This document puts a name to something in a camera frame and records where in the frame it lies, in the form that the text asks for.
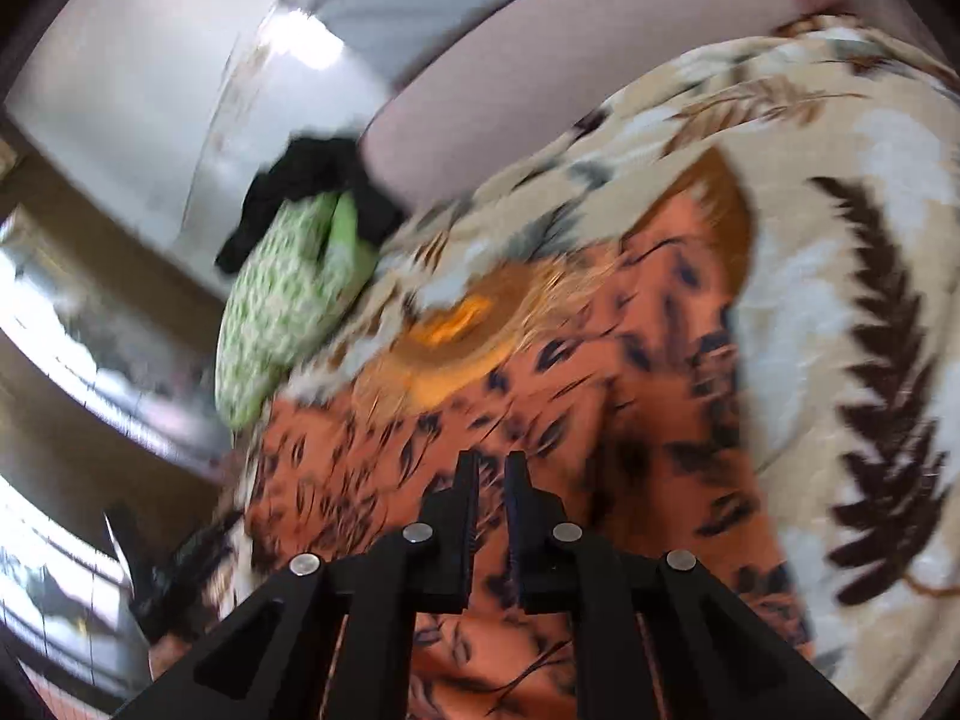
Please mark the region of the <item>brown wooden door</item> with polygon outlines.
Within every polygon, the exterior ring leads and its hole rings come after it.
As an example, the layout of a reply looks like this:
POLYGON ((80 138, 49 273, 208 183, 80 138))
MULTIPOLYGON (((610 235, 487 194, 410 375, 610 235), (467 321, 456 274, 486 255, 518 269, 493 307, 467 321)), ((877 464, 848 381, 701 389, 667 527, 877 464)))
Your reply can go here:
POLYGON ((212 515, 220 303, 2 133, 2 619, 101 709, 148 678, 106 512, 169 551, 212 515))

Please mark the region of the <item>pink bolster cushion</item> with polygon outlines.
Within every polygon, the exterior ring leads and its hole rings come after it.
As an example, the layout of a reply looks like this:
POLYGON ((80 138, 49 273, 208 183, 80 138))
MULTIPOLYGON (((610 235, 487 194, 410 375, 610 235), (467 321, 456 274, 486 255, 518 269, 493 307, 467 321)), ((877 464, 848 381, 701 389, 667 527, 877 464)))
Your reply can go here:
POLYGON ((832 0, 512 0, 438 55, 361 138, 373 182, 410 210, 544 148, 651 68, 768 34, 832 0))

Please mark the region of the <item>beige leaf pattern blanket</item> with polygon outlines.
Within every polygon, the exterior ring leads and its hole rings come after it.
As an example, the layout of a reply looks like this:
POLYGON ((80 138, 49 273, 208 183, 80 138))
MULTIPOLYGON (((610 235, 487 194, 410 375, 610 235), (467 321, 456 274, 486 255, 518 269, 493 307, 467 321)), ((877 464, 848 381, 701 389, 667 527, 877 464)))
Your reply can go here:
POLYGON ((508 263, 623 236, 684 188, 734 190, 754 237, 731 305, 740 440, 804 611, 801 650, 866 715, 934 713, 958 665, 958 80, 844 18, 690 50, 384 245, 277 400, 319 406, 412 323, 508 263))

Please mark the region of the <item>orange floral blouse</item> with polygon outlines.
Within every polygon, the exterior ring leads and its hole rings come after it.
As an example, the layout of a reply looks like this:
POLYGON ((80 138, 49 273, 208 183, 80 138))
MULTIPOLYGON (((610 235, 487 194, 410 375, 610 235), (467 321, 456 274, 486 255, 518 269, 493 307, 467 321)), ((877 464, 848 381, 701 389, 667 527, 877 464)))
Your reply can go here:
POLYGON ((568 624, 519 611, 505 461, 579 527, 656 557, 687 550, 794 649, 811 633, 740 440, 731 305, 754 237, 734 190, 664 197, 612 241, 508 263, 412 323, 319 406, 277 400, 254 455, 231 593, 301 553, 363 553, 478 457, 464 616, 421 616, 415 718, 568 718, 568 624))

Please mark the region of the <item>green white patterned pillow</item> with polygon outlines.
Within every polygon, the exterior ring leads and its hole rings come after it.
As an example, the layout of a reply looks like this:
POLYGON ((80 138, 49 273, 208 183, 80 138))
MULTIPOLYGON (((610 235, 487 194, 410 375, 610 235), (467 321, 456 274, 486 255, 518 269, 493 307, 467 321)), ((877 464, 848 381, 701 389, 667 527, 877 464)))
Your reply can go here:
POLYGON ((221 317, 215 406, 239 433, 286 372, 320 348, 376 270, 348 192, 286 202, 239 270, 221 317))

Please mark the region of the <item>black garment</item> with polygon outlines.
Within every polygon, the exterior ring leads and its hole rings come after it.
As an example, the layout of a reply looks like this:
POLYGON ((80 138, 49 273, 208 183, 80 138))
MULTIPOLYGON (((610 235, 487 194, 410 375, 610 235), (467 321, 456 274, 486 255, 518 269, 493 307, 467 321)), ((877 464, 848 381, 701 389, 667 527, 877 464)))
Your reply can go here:
POLYGON ((313 199, 321 193, 350 193, 363 241, 381 245, 409 217, 407 211, 371 181, 355 138, 291 138, 278 160, 257 172, 242 202, 238 226, 218 252, 215 266, 234 277, 267 234, 285 202, 313 199))

